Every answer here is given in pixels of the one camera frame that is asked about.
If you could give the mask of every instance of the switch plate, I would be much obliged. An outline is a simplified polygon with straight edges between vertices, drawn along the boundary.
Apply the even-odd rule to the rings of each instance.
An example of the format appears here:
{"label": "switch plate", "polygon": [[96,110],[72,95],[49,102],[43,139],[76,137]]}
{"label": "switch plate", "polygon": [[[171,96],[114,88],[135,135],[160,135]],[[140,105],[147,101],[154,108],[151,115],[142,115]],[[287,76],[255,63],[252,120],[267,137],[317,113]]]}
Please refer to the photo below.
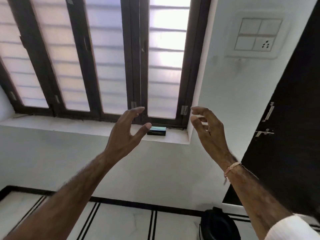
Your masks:
{"label": "switch plate", "polygon": [[282,19],[264,19],[262,20],[258,34],[277,35],[281,26]]}
{"label": "switch plate", "polygon": [[252,50],[261,52],[270,52],[275,38],[257,37]]}
{"label": "switch plate", "polygon": [[[274,10],[274,9],[270,9],[270,10],[246,9],[246,10],[238,11],[234,16],[232,26],[230,27],[225,56],[238,57],[238,58],[258,58],[258,59],[277,58],[285,43],[286,37],[289,33],[291,20],[293,20],[293,16],[294,16],[294,13],[292,12],[284,12],[284,11]],[[282,20],[278,33],[276,35],[270,35],[270,37],[273,36],[274,38],[273,45],[270,51],[266,50],[266,52],[261,52],[261,51],[255,51],[255,50],[235,49],[238,41],[238,37],[243,37],[243,36],[251,36],[255,38],[264,37],[264,35],[262,34],[240,34],[239,32],[241,29],[243,19]]]}
{"label": "switch plate", "polygon": [[235,50],[250,51],[254,47],[255,37],[240,36],[235,44]]}
{"label": "switch plate", "polygon": [[242,19],[239,34],[256,35],[259,31],[262,20],[256,18]]}

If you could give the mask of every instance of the hand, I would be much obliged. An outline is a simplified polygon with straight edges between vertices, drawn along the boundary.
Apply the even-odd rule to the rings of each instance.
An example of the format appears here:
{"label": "hand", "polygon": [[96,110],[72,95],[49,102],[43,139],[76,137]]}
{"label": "hand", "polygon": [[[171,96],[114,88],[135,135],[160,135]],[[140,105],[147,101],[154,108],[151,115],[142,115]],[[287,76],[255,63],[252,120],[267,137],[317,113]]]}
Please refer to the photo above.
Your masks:
{"label": "hand", "polygon": [[222,122],[208,108],[197,106],[191,107],[191,110],[193,116],[190,120],[198,133],[202,146],[211,158],[225,170],[236,162],[236,159],[228,149]]}
{"label": "hand", "polygon": [[151,123],[143,125],[135,135],[131,135],[131,123],[135,117],[144,111],[144,107],[127,110],[121,115],[114,125],[104,153],[108,154],[117,163],[127,156],[137,145],[142,137],[150,130]]}

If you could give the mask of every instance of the bracelet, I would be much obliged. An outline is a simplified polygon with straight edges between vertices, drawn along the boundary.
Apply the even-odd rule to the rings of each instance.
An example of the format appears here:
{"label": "bracelet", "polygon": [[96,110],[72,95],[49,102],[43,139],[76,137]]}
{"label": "bracelet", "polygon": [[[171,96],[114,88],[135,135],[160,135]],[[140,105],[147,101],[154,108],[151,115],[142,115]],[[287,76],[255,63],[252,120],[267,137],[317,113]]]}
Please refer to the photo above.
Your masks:
{"label": "bracelet", "polygon": [[237,166],[237,165],[241,165],[241,162],[235,162],[235,163],[233,163],[233,164],[231,164],[227,169],[226,169],[226,171],[224,172],[224,183],[223,183],[223,185],[225,185],[226,184],[226,182],[227,182],[227,173],[229,173],[235,166]]}

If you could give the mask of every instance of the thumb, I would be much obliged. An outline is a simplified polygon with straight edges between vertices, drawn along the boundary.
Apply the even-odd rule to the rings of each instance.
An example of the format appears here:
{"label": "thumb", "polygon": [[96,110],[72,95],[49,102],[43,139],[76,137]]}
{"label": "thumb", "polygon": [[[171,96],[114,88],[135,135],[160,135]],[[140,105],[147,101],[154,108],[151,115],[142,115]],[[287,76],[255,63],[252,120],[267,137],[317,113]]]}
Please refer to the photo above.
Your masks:
{"label": "thumb", "polygon": [[138,132],[133,136],[134,141],[136,141],[138,144],[140,143],[142,137],[145,136],[145,134],[150,130],[152,124],[151,123],[146,123],[143,125]]}
{"label": "thumb", "polygon": [[190,120],[191,120],[191,123],[192,123],[193,127],[198,132],[198,136],[199,137],[200,137],[200,135],[206,133],[206,130],[203,128],[203,125],[202,125],[201,121],[198,119],[197,116],[192,115]]}

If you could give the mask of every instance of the white sleeve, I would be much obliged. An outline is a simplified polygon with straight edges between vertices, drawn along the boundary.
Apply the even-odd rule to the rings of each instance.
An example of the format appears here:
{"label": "white sleeve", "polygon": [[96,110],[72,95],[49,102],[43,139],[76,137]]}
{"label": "white sleeve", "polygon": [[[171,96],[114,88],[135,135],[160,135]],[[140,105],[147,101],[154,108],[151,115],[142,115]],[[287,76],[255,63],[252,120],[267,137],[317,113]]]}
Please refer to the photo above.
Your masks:
{"label": "white sleeve", "polygon": [[300,217],[293,215],[271,227],[265,240],[320,240],[320,235]]}

